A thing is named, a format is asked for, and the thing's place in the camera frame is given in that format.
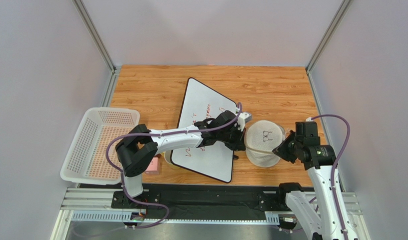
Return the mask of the white mesh laundry bag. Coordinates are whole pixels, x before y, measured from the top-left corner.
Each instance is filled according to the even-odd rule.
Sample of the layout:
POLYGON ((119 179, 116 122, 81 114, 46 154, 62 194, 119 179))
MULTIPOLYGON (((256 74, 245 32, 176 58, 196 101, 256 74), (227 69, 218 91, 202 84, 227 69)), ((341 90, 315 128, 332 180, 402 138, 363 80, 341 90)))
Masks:
POLYGON ((253 123, 244 138, 246 156, 249 161, 261 168, 275 166, 280 157, 273 153, 285 139, 285 130, 274 122, 260 120, 253 123))

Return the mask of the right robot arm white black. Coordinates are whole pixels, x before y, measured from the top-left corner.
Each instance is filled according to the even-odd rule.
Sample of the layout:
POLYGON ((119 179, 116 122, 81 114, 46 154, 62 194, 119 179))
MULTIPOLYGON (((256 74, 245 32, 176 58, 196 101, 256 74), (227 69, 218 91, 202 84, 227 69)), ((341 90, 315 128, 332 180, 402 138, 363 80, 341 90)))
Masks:
POLYGON ((299 183, 282 183, 278 199, 289 208, 310 240, 357 240, 358 232, 347 215, 341 193, 338 157, 330 145, 322 145, 314 121, 299 121, 295 130, 273 150, 281 159, 299 160, 310 177, 318 209, 307 199, 299 183))

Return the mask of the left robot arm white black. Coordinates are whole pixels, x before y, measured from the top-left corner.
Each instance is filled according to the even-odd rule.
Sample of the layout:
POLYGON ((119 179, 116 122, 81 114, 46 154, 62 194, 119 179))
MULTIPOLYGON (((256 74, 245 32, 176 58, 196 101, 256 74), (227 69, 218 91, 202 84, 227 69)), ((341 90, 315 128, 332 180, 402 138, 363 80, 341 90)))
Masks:
POLYGON ((111 143, 121 167, 121 182, 130 198, 143 193, 142 174, 159 153, 182 148, 201 148, 223 143, 232 151, 244 151, 245 125, 252 116, 248 112, 226 110, 216 118, 207 118, 190 126, 169 130, 148 129, 137 125, 130 133, 117 137, 111 143))

